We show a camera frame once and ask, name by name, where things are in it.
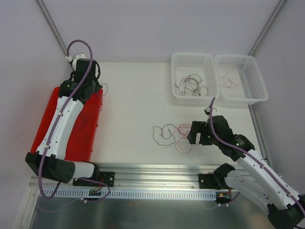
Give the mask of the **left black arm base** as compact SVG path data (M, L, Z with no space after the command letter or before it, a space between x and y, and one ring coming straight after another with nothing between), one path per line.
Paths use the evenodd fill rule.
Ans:
M73 180L72 185L77 187L93 187L99 185L97 181L102 182L109 187L113 187L115 181L115 172L97 171L92 177L86 178L86 180L80 178Z

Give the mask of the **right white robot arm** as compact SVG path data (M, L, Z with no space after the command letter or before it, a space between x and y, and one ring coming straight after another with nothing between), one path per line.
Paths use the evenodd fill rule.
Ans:
M224 163L211 174L198 175L200 188L237 190L262 209L276 229L296 229L304 220L305 196L285 183L244 135L234 134L222 115L193 121L187 140L192 145L217 146L251 176L248 179Z

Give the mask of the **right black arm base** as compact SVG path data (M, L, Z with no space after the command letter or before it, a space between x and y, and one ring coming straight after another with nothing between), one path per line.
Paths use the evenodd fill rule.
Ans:
M198 174L199 189L219 189L214 174Z

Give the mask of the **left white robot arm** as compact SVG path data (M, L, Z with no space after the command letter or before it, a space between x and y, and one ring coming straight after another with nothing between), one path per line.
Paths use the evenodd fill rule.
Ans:
M101 89L100 68L95 60L80 58L70 78L59 86L53 118L35 153L28 153L26 163L38 176L61 183L83 178L90 186L99 183L95 164L65 160L74 124L86 102Z

